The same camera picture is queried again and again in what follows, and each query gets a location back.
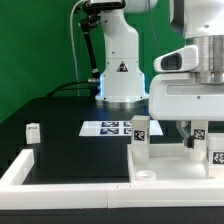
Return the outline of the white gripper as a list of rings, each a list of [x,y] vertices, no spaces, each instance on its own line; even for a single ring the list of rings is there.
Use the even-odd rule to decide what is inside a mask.
[[[190,73],[157,75],[150,84],[149,114],[177,121],[184,146],[193,148],[187,121],[224,121],[224,85],[199,84]]]

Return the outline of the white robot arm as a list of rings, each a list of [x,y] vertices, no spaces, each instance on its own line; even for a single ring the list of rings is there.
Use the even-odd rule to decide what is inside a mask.
[[[175,120],[186,146],[207,147],[208,123],[224,121],[224,0],[169,0],[170,25],[185,45],[155,59],[150,89],[139,69],[139,38],[125,19],[158,0],[96,0],[106,48],[97,100],[109,105],[149,101],[157,120]]]

